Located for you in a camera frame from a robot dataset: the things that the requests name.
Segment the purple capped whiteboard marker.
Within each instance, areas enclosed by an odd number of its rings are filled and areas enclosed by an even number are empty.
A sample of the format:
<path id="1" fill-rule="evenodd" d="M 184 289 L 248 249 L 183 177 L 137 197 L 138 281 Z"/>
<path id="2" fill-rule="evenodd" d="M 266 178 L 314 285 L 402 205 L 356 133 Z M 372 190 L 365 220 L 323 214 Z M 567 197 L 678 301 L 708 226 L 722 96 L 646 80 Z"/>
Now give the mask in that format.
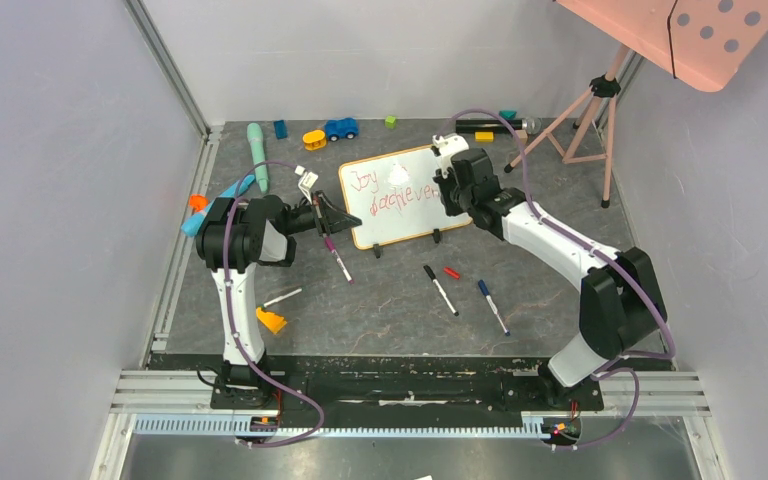
<path id="1" fill-rule="evenodd" d="M 353 279 L 351 273 L 349 272 L 348 268 L 346 267 L 346 265 L 345 265 L 341 255 L 337 251 L 336 246 L 335 246 L 333 240 L 329 236 L 324 236 L 323 239 L 324 239 L 324 242 L 325 242 L 325 245 L 326 245 L 327 249 L 329 250 L 329 252 L 334 257 L 334 259 L 335 259 L 338 267 L 340 268 L 342 274 L 344 275 L 346 281 L 349 284 L 353 284 L 354 283 L 354 279 Z"/>

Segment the white whiteboard orange frame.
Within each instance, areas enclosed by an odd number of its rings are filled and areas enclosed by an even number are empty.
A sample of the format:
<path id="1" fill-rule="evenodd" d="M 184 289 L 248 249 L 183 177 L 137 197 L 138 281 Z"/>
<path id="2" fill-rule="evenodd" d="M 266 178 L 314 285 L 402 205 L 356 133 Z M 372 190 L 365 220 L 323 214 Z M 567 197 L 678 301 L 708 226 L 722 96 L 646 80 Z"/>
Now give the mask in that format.
<path id="1" fill-rule="evenodd" d="M 433 181 L 437 159 L 428 145 L 342 164 L 338 178 L 357 249 L 368 250 L 466 226 L 466 214 L 449 216 Z"/>

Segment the red marker cap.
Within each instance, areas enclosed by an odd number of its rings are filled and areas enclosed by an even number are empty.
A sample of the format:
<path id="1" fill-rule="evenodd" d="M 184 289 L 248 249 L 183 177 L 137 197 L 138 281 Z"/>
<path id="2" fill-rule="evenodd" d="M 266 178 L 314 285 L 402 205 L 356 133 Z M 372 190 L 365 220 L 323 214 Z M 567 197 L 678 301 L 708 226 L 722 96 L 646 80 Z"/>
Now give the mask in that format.
<path id="1" fill-rule="evenodd" d="M 450 277 L 452 277 L 454 279 L 460 279 L 461 278 L 461 274 L 458 271 L 456 271 L 455 269 L 451 268 L 451 267 L 444 267 L 443 271 L 444 271 L 444 273 L 446 275 L 448 275 L 448 276 L 450 276 Z"/>

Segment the blue capped whiteboard marker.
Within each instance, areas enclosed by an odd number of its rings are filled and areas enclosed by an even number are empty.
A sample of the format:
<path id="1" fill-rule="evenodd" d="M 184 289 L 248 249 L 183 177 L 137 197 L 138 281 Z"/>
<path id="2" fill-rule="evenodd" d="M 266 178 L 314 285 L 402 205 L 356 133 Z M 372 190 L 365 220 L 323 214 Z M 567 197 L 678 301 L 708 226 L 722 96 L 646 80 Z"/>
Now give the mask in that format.
<path id="1" fill-rule="evenodd" d="M 491 293 L 489 291 L 489 288 L 488 288 L 487 284 L 485 283 L 485 281 L 483 279 L 480 279 L 477 282 L 477 285 L 478 285 L 478 288 L 479 288 L 481 294 L 484 296 L 486 302 L 488 303 L 488 306 L 489 306 L 491 312 L 493 313 L 494 317 L 496 318 L 496 320 L 500 324 L 500 326 L 501 326 L 501 328 L 503 330 L 504 335 L 505 336 L 510 336 L 511 335 L 510 329 L 505 324 L 505 321 L 503 320 L 503 318 L 502 318 L 502 316 L 500 314 L 500 311 L 499 311 L 497 305 L 495 304 L 495 302 L 494 302 L 494 300 L 492 298 L 492 295 L 491 295 Z"/>

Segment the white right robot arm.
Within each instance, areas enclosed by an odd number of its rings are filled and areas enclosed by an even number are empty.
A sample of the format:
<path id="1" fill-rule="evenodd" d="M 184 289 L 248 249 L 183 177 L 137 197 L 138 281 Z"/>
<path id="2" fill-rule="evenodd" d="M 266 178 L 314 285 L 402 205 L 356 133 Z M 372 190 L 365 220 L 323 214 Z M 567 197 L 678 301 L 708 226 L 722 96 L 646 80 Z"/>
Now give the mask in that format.
<path id="1" fill-rule="evenodd" d="M 577 396 L 577 384 L 665 327 L 660 287 L 645 252 L 590 240 L 528 202 L 523 191 L 502 187 L 480 148 L 431 150 L 438 163 L 433 180 L 447 215 L 468 215 L 478 228 L 550 266 L 579 293 L 578 332 L 550 358 L 537 382 L 545 405 L 566 406 Z"/>

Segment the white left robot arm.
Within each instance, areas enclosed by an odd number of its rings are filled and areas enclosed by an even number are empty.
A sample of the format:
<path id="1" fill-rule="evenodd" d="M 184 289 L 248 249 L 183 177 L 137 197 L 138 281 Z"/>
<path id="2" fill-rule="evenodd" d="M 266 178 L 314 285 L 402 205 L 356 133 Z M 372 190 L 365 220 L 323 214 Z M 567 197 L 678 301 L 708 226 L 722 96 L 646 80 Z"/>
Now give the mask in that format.
<path id="1" fill-rule="evenodd" d="M 220 299 L 224 332 L 220 386 L 235 389 L 241 400 L 255 408 L 266 405 L 274 394 L 257 318 L 257 269 L 291 266 L 297 233 L 315 231 L 327 239 L 361 225 L 360 218 L 338 208 L 323 191 L 297 205 L 276 195 L 222 197 L 213 202 L 194 240 Z"/>

